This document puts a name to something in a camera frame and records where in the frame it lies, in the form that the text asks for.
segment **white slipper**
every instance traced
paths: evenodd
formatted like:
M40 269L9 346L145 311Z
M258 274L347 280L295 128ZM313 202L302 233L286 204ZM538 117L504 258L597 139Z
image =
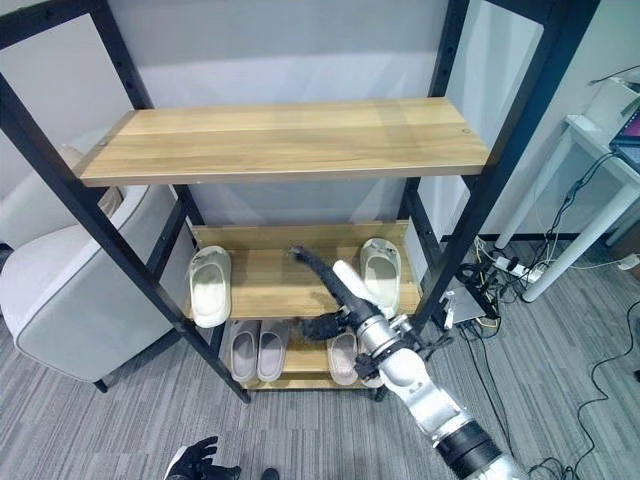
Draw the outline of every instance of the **white slipper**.
M329 372L338 385L353 385L358 380L355 371L358 340L352 332L341 333L327 340Z
M258 378L273 382L282 375L289 343L289 324L276 320L263 321L258 351Z
M387 319L393 318L400 303L400 253L384 238L371 238L360 251L360 271L364 283Z
M191 309L196 325L211 328L231 313L231 257L222 247L205 247L189 265Z
M259 320L234 322L231 326L229 370L236 382L246 383L256 376Z

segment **desk leg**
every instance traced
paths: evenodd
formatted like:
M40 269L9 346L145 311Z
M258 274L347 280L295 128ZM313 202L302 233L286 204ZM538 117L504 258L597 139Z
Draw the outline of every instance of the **desk leg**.
M536 192L538 195L541 195L544 191L545 187L549 184L555 173L564 162L564 159L567 158L567 155L571 151L571 147L573 146L573 138L571 138L571 132L567 129L560 137L560 143L556 147L553 155L547 160L547 162L540 170L538 177L531 184L529 191L522 198L520 205L516 208L515 212L511 215L506 225L502 229L502 233L496 240L496 248L504 248L511 240L511 237L516 232L524 217L527 216L531 207L533 207L533 203L535 202Z
M551 266L531 285L522 295L526 302L533 302L551 285L562 273L571 266L600 235L622 215L627 208L640 197L640 185L625 185L613 199L602 209L593 221L584 229L571 245L551 263Z
M604 242L607 247L613 247L618 241L624 237L624 234L633 228L633 226L640 222L640 205L637 206L635 213L629 215L623 223L611 234L607 241Z

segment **gloved hand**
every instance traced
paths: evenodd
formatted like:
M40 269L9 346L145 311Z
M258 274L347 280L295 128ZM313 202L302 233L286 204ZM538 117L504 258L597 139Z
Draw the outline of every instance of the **gloved hand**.
M213 436L200 440L190 447L182 447L174 455L166 480L237 480L242 469L220 467L213 464L218 447L218 437Z

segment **wooden shelf board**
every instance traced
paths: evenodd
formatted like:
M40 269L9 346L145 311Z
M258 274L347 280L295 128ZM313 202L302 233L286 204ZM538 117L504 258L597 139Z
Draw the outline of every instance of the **wooden shelf board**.
M249 390L303 390L303 389L340 389L340 390L361 390L367 388L359 381L353 385L338 385L328 374L283 374L275 382L254 381L244 385Z
M291 325L283 372L329 373L327 343L307 341L298 328Z
M339 226L352 232L357 245L347 240L345 235L343 245L334 247L313 247L314 253L332 265L338 259L349 261L356 271L359 269L360 239L358 231L370 233L377 226L379 233L384 233L382 225L342 225ZM402 274L400 282L400 312L413 313L420 301L420 295L413 283L409 262L402 244L401 229L406 229L407 222L386 224L387 228L394 231L397 237L390 238L399 248L402 261ZM201 240L200 246L220 245L229 249L231 255L231 318L234 320L264 320L264 319L288 319L292 317L309 318L335 311L336 303L320 282L318 277L306 266L293 260L288 254L288 246L299 243L291 234L291 229L298 229L301 236L311 237L311 232L321 232L324 228L339 228L324 226L309 227L235 227L233 229L223 227L198 227L197 238ZM233 230L235 238L231 243L225 243L224 239ZM232 250L237 246L238 238L262 239L271 247L277 245L276 238L280 238L281 248L268 250Z
M475 175L488 151L446 98L129 112L87 186Z

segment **laptop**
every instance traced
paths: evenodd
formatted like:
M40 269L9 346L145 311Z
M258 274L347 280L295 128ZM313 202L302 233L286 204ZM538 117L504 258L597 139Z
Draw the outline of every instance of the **laptop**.
M625 163L640 173L640 107L633 112L609 146Z

